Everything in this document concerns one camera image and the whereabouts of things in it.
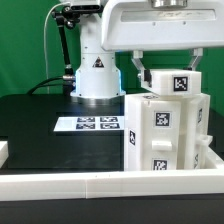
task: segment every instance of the green wall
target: green wall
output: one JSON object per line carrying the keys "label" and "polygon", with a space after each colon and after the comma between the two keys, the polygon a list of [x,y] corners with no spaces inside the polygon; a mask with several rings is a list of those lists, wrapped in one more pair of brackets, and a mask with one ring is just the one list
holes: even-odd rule
{"label": "green wall", "polygon": [[[1,0],[0,31],[0,96],[26,93],[46,79],[43,29],[48,11],[57,0],[28,1]],[[63,74],[63,58],[57,27],[50,19],[47,30],[50,77]],[[79,32],[67,31],[68,44],[74,69],[80,64]],[[183,68],[188,65],[188,51],[145,52],[148,68]],[[117,53],[122,85],[127,93],[143,92],[131,62],[131,53]],[[203,72],[202,91],[211,95],[211,107],[224,115],[224,49],[205,49],[197,70]],[[60,93],[61,88],[50,92]]]}

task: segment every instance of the warning label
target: warning label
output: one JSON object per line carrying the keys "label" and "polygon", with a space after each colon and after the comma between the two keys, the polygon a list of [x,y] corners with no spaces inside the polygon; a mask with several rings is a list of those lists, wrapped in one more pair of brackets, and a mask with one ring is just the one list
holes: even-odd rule
{"label": "warning label", "polygon": [[94,63],[93,68],[104,68],[103,62],[100,59],[100,57],[96,59],[96,62]]}

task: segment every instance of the white box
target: white box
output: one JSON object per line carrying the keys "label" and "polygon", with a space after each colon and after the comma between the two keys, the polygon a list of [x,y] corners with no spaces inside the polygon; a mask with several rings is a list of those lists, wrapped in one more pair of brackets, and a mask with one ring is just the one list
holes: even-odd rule
{"label": "white box", "polygon": [[201,72],[178,69],[152,69],[151,86],[141,80],[141,87],[160,96],[194,95],[201,93]]}
{"label": "white box", "polygon": [[200,169],[207,136],[210,97],[169,98],[148,94],[125,97],[126,171]]}

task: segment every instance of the black table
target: black table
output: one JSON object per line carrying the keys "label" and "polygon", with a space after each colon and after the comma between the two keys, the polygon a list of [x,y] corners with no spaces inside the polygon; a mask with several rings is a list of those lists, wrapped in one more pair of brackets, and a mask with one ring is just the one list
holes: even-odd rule
{"label": "black table", "polygon": [[[0,98],[0,174],[123,170],[123,131],[54,133],[59,116],[120,116],[121,104],[87,106],[61,95]],[[223,156],[224,118],[210,113],[212,148]],[[0,202],[0,223],[223,223],[224,195]]]}

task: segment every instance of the white cable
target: white cable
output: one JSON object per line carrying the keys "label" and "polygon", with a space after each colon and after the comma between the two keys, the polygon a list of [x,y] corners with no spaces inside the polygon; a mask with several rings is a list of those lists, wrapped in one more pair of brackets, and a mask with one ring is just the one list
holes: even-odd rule
{"label": "white cable", "polygon": [[66,6],[66,5],[70,6],[71,2],[64,2],[64,3],[60,3],[60,4],[53,6],[50,9],[50,11],[48,12],[46,19],[45,19],[45,23],[44,23],[44,58],[45,58],[45,69],[46,69],[47,79],[49,79],[49,64],[48,64],[48,55],[47,55],[47,23],[48,23],[50,15],[54,9],[56,9],[59,6]]}

